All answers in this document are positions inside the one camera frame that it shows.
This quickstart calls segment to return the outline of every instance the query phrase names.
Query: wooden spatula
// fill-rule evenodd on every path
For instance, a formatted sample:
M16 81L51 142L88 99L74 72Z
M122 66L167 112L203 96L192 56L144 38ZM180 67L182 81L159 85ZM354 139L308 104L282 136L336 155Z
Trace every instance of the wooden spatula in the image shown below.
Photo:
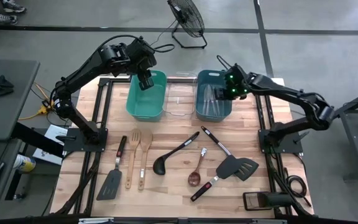
M153 134L149 129L142 130L142 139L140 140L140 146L142 148L142 163L140 166L140 177L139 177L139 190L144 189L144 180L146 175L146 162L147 162L147 151L153 141Z
M139 129L133 129L129 135L129 145L131 146L132 152L131 156L129 158L129 167L128 167L128 173L127 173L127 180L125 183L125 188L130 189L131 183L132 183L132 173L134 171L134 162L135 162L135 153L136 148L140 143L140 137L142 135L142 132Z

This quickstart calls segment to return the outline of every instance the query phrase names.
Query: teal plastic bin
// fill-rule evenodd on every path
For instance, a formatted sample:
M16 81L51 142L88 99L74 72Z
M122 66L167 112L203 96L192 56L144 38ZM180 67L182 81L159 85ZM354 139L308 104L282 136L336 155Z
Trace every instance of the teal plastic bin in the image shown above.
M154 86L140 90L137 75L132 76L127 99L127 111L138 121L157 122L163 115L167 76L160 71L151 71Z
M230 115L232 102L231 100L218 100L214 102L217 113L214 114L213 106L209 103L208 110L204 107L204 92L207 85L212 88L225 88L222 71L203 70L198 74L197 94L196 94L196 115L197 118L207 122L220 122Z

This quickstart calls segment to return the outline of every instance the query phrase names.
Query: gray floor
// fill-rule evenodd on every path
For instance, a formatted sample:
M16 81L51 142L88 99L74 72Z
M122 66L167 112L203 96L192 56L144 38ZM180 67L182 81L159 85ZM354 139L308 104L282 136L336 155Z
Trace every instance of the gray floor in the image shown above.
M166 27L173 21L165 0L17 2L29 8L20 18L20 25ZM195 0L195 3L207 28L257 28L251 0ZM267 29L358 30L358 1L260 0L260 5ZM104 39L117 34L121 33L0 31L0 57L40 61L36 81L52 89L56 80L77 69ZM131 34L142 34L149 42L159 35ZM189 44L200 41L186 34L178 37ZM215 59L216 54L221 54L230 63L241 64L246 71L266 72L259 34L208 33L206 38L209 45L204 50L176 48L167 54L157 54L155 69L167 74L222 69ZM169 42L173 42L170 34L164 34L158 44ZM358 35L268 35L267 44L274 75L284 78L287 86L318 92L335 107L358 96ZM39 106L39 99L30 94L22 116L33 114ZM51 120L59 122L53 116ZM42 117L25 124L48 126ZM358 221L358 183L342 181L344 174L358 170L358 159L340 120L335 120L327 131L311 131L302 145L316 214ZM56 178L35 178L27 199L1 203L0 218L40 215ZM7 207L14 207L14 211L7 213Z

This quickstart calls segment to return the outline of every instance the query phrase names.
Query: shoe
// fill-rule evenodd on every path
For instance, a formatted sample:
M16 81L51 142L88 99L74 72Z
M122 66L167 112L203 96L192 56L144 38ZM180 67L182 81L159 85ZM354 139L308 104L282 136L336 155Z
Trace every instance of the shoe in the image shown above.
M2 6L4 7L5 12L21 13L26 11L25 7L16 4L14 0L5 1Z
M17 24L17 17L0 14L0 24L1 25L15 25L15 24Z

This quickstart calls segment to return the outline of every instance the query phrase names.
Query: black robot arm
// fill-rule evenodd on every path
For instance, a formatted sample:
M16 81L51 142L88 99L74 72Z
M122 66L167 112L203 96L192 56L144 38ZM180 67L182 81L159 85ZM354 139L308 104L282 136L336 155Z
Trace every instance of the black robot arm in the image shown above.
M328 129L334 116L334 108L317 93L304 93L273 82L265 75L246 73L235 64L224 74L226 87L215 90L218 100L243 100L247 94L269 95L299 105L305 111L305 117L289 123L274 123L264 137L265 144L278 146L287 134L305 129Z
M110 40L118 37L132 37L129 45L120 43L117 45L105 45ZM168 50L158 50L170 46ZM84 116L73 106L71 94L79 90L88 82L101 74L112 73L115 77L119 74L137 75L141 90L151 88L154 84L149 68L157 64L155 52L168 52L173 50L172 44L152 48L143 37L133 35L118 35L103 42L91 55L91 57L74 73L56 83L51 92L55 103L54 109L62 118L68 118L75 123L84 135L85 144L98 144L99 131L96 123L87 121Z

